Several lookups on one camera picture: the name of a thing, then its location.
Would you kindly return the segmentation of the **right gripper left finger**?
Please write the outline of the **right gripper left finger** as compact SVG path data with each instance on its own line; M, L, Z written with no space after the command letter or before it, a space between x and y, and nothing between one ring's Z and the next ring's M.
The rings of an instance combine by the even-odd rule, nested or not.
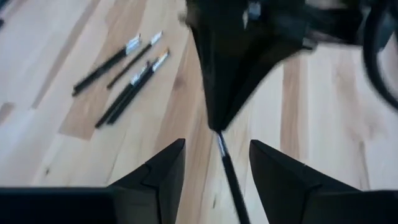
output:
M176 139L113 182L117 224L175 224L185 174L185 139Z

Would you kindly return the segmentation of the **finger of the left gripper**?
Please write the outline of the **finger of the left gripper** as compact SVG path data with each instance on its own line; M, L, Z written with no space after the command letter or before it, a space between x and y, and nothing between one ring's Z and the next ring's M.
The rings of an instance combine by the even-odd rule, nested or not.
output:
M258 84L281 61L303 49L308 23L278 13L268 24L246 30L237 40L242 52L221 70L221 128L227 129Z
M243 104L243 10L239 8L187 8L190 28L205 91L208 125L225 130Z

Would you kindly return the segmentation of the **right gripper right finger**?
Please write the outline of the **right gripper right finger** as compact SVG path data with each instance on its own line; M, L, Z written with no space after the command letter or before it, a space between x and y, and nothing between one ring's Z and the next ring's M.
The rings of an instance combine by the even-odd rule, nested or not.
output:
M357 191L259 140L250 141L249 160L270 224L302 224L308 198L315 193Z

